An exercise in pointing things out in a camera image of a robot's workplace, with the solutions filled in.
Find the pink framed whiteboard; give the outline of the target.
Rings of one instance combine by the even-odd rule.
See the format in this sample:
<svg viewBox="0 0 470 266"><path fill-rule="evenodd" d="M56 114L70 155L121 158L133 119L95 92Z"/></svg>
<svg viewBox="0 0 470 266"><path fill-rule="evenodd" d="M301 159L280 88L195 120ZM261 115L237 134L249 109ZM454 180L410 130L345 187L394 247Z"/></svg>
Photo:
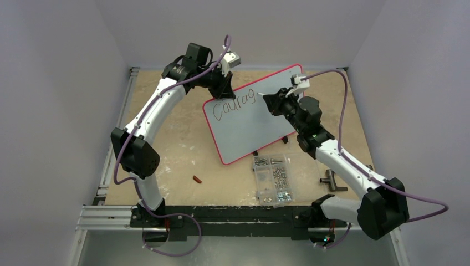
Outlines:
<svg viewBox="0 0 470 266"><path fill-rule="evenodd" d="M293 127L272 116L262 96L291 86L291 77L303 73L300 64L288 66L234 90L235 99L209 99L202 105L221 163L229 165L285 136Z"/></svg>

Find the brown marker cap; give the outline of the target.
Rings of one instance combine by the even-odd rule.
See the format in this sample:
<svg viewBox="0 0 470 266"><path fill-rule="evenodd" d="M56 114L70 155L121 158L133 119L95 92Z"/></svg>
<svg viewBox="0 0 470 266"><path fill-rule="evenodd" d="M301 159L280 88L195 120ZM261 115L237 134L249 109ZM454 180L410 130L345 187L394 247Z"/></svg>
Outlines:
<svg viewBox="0 0 470 266"><path fill-rule="evenodd" d="M197 176L193 176L192 178L193 178L193 180L194 180L195 182L197 182L197 183L199 183L199 184L202 183L202 181L201 181Z"/></svg>

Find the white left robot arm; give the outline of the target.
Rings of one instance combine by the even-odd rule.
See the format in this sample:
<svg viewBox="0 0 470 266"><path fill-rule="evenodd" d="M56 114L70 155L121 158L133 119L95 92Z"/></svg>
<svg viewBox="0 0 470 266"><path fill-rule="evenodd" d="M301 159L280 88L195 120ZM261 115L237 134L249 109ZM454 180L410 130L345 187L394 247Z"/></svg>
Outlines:
<svg viewBox="0 0 470 266"><path fill-rule="evenodd" d="M155 137L172 109L195 87L209 91L215 99L235 99L231 68L240 64L226 38L223 51L215 59L210 48L190 43L184 55L169 63L157 88L138 114L124 127L111 132L115 155L113 182L132 182L138 202L131 210L131 227L164 227L182 213L167 214L156 179L160 155L153 148Z"/></svg>

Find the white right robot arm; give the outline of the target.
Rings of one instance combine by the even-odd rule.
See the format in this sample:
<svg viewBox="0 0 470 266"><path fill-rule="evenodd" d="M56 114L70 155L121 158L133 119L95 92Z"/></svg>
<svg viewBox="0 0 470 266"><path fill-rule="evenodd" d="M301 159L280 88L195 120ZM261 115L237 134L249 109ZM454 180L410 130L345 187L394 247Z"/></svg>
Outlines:
<svg viewBox="0 0 470 266"><path fill-rule="evenodd" d="M311 218L315 224L341 220L360 226L368 237L378 240L409 221L404 184L379 175L342 148L321 124L319 100L299 97L287 88L261 97L271 115L284 117L297 132L301 150L338 174L358 196L356 201L335 195L314 201Z"/></svg>

